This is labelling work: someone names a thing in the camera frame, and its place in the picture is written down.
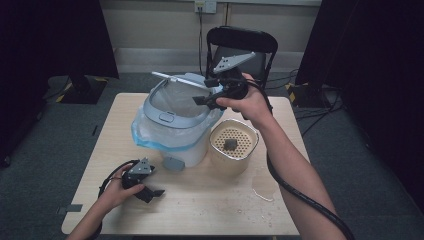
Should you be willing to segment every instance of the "black cable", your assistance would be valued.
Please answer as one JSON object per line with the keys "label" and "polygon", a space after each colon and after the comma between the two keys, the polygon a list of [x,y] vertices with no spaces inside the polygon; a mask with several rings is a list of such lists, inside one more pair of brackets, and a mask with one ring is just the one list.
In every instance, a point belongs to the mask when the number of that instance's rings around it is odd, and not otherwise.
{"label": "black cable", "polygon": [[[330,113],[339,111],[341,109],[343,109],[343,105],[340,105],[338,108],[335,108],[335,109],[331,110]],[[328,111],[325,111],[325,112],[321,112],[321,113],[317,113],[317,114],[313,114],[313,115],[306,115],[306,116],[304,114],[301,117],[296,117],[296,120],[302,120],[302,119],[305,119],[305,118],[312,118],[312,117],[319,117],[319,116],[325,115],[327,113],[329,113],[329,112]]]}
{"label": "black cable", "polygon": [[286,86],[287,84],[291,83],[292,77],[296,77],[297,76],[297,74],[296,75],[293,75],[293,72],[298,71],[298,70],[299,69],[294,69],[294,70],[290,71],[290,74],[289,74],[288,77],[276,78],[276,79],[270,79],[270,80],[268,80],[267,82],[274,82],[274,81],[277,81],[277,80],[289,79],[287,82],[285,82],[281,86],[277,86],[277,87],[266,87],[265,89],[266,90],[268,90],[268,89],[277,89],[277,88],[282,88],[282,87]]}
{"label": "black cable", "polygon": [[315,120],[315,122],[313,122],[305,131],[303,131],[302,137],[304,137],[306,135],[306,133],[309,130],[311,130],[313,126],[315,126],[315,124],[317,124],[321,119],[323,119],[325,116],[327,116],[330,112],[333,111],[334,106],[336,105],[337,100],[339,99],[339,96],[340,96],[340,91],[337,93],[336,99],[334,100],[334,103],[331,105],[330,109],[326,113],[323,113],[322,116],[320,116],[317,120]]}
{"label": "black cable", "polygon": [[337,87],[323,87],[322,88],[323,91],[342,91],[342,88],[337,88]]}
{"label": "black cable", "polygon": [[230,9],[230,5],[231,3],[226,3],[226,8],[225,8],[225,22],[224,25],[228,25],[228,16],[230,15],[230,12],[228,9]]}
{"label": "black cable", "polygon": [[[113,170],[112,171],[112,173],[110,173],[109,174],[109,176],[103,181],[103,184],[102,184],[102,186],[100,186],[99,187],[99,194],[98,194],[98,196],[97,196],[97,198],[99,198],[102,194],[103,194],[103,192],[105,191],[105,189],[106,189],[106,186],[107,186],[107,184],[110,182],[110,180],[112,180],[113,179],[113,175],[119,170],[119,169],[121,169],[123,166],[125,166],[125,165],[127,165],[127,164],[130,164],[130,163],[132,163],[132,164],[136,164],[136,163],[138,163],[140,160],[130,160],[130,161],[127,161],[127,162],[125,162],[125,163],[123,163],[123,164],[121,164],[119,167],[117,167],[115,170]],[[96,229],[96,231],[94,231],[94,233],[93,234],[91,234],[91,236],[89,237],[89,238],[87,238],[88,240],[94,240],[94,239],[97,239],[98,237],[99,237],[99,235],[100,235],[100,233],[102,232],[102,228],[103,228],[103,221],[101,221],[100,222],[100,225],[99,225],[99,227],[97,227],[97,229]]]}
{"label": "black cable", "polygon": [[320,116],[321,114],[327,112],[327,109],[325,108],[319,108],[317,110],[311,110],[311,109],[299,109],[297,111],[293,111],[294,114],[298,114],[298,113],[317,113],[320,112],[319,114],[315,115],[315,116]]}
{"label": "black cable", "polygon": [[318,113],[315,113],[315,114],[314,114],[314,112],[303,113],[302,116],[296,117],[296,120],[297,120],[297,122],[300,122],[301,120],[306,119],[306,118],[320,117],[324,114],[327,114],[327,111],[323,111],[322,109],[320,109],[319,111],[316,111],[316,112],[318,112]]}
{"label": "black cable", "polygon": [[199,22],[200,22],[200,30],[199,30],[199,69],[200,69],[200,74],[203,76],[203,71],[202,71],[202,49],[203,49],[202,12],[203,12],[203,9],[201,7],[198,7],[197,10],[199,11]]}
{"label": "black cable", "polygon": [[[248,84],[250,86],[253,86],[256,89],[258,89],[261,92],[261,94],[263,95],[263,97],[264,97],[267,105],[270,106],[269,99],[268,99],[265,91],[262,88],[260,88],[258,85],[254,84],[254,83],[248,82]],[[269,172],[271,173],[271,176],[275,179],[275,181],[277,181],[277,183],[281,187],[283,187],[289,193],[291,193],[292,195],[294,195],[295,197],[297,197],[299,200],[303,201],[304,203],[306,203],[310,207],[314,208],[319,213],[321,213],[324,217],[326,217],[328,220],[330,220],[335,226],[337,226],[337,228],[340,229],[340,231],[343,233],[343,235],[346,237],[346,239],[348,239],[348,240],[354,240],[355,239],[355,237],[353,236],[351,230],[343,222],[343,220],[341,220],[337,215],[335,215],[334,213],[332,213],[326,207],[322,206],[321,204],[319,204],[315,200],[313,200],[310,197],[306,196],[305,194],[303,194],[299,190],[297,190],[294,187],[292,187],[286,181],[284,181],[280,177],[280,175],[278,175],[277,171],[275,170],[274,166],[272,165],[272,162],[271,162],[271,159],[270,159],[268,153],[267,153],[267,156],[266,157],[267,157],[267,165],[268,165]]]}

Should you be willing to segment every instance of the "plastic bag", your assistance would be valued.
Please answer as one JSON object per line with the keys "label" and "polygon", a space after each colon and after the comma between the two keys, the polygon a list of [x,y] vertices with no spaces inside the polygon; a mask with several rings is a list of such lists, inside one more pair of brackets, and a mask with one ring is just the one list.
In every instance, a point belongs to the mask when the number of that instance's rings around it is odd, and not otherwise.
{"label": "plastic bag", "polygon": [[140,106],[131,124],[131,133],[137,146],[165,152],[186,151],[201,139],[221,118],[223,111],[214,109],[206,119],[192,128],[171,128],[150,120]]}

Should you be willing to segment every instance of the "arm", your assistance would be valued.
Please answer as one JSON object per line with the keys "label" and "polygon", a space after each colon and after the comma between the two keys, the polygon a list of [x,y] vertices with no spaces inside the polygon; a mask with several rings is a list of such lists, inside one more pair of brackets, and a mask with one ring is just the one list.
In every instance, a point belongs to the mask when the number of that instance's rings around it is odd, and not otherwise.
{"label": "arm", "polygon": [[91,206],[74,230],[72,230],[71,234],[67,237],[68,240],[87,239],[100,226],[100,223],[107,213],[123,203],[125,199],[131,195],[143,190],[144,185],[142,184],[133,186],[129,189],[124,189],[122,187],[122,173],[130,167],[131,165],[126,165],[114,174],[104,193],[97,199],[93,206]]}
{"label": "arm", "polygon": [[[262,94],[254,87],[243,100],[217,99],[224,107],[238,109],[262,135],[275,170],[291,186],[333,213],[335,208],[315,169],[296,149],[269,112]],[[287,209],[303,239],[345,239],[343,233],[315,209],[280,187]]]}

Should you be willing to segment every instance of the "white container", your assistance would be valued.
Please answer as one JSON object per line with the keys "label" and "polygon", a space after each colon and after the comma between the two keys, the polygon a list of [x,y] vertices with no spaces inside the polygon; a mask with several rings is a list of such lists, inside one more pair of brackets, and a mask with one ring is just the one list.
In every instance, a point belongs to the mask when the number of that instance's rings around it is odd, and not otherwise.
{"label": "white container", "polygon": [[[225,149],[226,141],[237,140],[234,150]],[[248,167],[251,153],[259,142],[259,134],[252,127],[235,119],[222,121],[210,138],[211,161],[217,171],[236,176]]]}
{"label": "white container", "polygon": [[199,141],[190,149],[185,151],[165,152],[161,151],[163,158],[171,157],[183,161],[185,167],[194,167],[199,164],[208,151],[208,139],[210,135],[210,129],[208,129]]}

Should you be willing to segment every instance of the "black chair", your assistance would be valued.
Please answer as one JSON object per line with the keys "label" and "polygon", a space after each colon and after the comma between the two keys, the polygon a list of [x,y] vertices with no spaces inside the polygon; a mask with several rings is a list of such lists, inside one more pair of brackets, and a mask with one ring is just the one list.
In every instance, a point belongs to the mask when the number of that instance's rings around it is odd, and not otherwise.
{"label": "black chair", "polygon": [[[278,49],[278,43],[266,32],[231,26],[215,27],[206,37],[208,55],[206,62],[206,79],[215,77],[213,68],[222,57],[231,57],[255,52],[256,56],[238,67],[242,72],[252,75],[258,84],[265,88],[271,70],[272,60]],[[217,46],[212,57],[212,45]]]}

